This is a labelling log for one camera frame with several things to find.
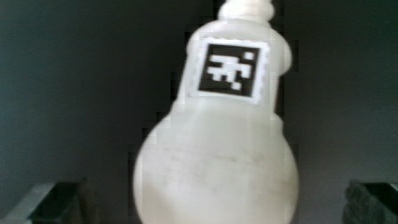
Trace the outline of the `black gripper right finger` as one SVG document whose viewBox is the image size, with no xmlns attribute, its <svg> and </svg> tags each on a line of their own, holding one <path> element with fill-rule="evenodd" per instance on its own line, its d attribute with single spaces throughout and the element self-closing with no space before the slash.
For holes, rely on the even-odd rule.
<svg viewBox="0 0 398 224">
<path fill-rule="evenodd" d="M 350 181 L 343 224 L 398 224 L 398 183 Z"/>
</svg>

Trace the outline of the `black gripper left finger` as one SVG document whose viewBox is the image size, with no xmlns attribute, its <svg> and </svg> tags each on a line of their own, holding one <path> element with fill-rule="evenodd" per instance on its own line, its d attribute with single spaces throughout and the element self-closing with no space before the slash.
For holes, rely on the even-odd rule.
<svg viewBox="0 0 398 224">
<path fill-rule="evenodd" d="M 0 224 L 98 224 L 87 180 L 35 184 Z"/>
</svg>

